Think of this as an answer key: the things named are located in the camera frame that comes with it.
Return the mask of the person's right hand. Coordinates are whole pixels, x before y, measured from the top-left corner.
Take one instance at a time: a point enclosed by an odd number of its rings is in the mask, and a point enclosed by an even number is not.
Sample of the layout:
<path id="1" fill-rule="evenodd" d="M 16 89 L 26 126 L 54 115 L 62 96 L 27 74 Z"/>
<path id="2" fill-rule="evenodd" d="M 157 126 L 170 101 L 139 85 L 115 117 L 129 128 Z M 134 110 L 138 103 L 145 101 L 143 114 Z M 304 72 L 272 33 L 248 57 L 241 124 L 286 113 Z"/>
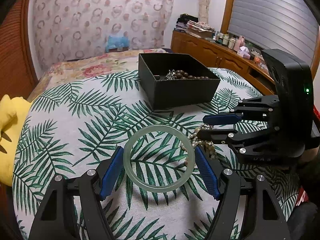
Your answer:
<path id="1" fill-rule="evenodd" d="M 299 159 L 300 164 L 315 164 L 319 162 L 319 147 L 306 150 Z"/>

